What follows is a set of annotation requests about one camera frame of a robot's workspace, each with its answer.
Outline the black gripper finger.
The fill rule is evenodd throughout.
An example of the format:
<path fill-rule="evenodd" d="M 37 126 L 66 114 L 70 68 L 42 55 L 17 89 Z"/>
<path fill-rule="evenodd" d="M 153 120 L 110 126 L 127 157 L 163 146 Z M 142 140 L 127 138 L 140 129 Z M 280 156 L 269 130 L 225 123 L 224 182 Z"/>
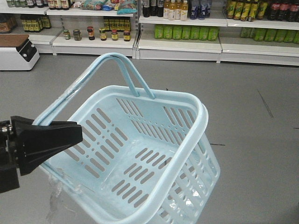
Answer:
<path fill-rule="evenodd" d="M 16 158 L 21 176 L 30 174 L 52 156 L 78 142 L 17 142 Z"/>
<path fill-rule="evenodd" d="M 62 151 L 83 140 L 82 127 L 73 121 L 52 121 L 48 126 L 34 125 L 32 119 L 12 116 L 15 146 L 19 154 Z"/>

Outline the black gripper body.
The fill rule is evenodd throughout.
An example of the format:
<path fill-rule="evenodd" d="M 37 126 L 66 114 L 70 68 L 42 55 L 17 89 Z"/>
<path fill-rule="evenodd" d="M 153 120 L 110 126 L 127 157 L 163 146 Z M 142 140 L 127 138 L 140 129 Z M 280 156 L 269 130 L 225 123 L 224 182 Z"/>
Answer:
<path fill-rule="evenodd" d="M 13 135 L 9 120 L 0 122 L 0 192 L 5 193 L 20 187 L 14 150 L 9 148 L 9 137 Z"/>

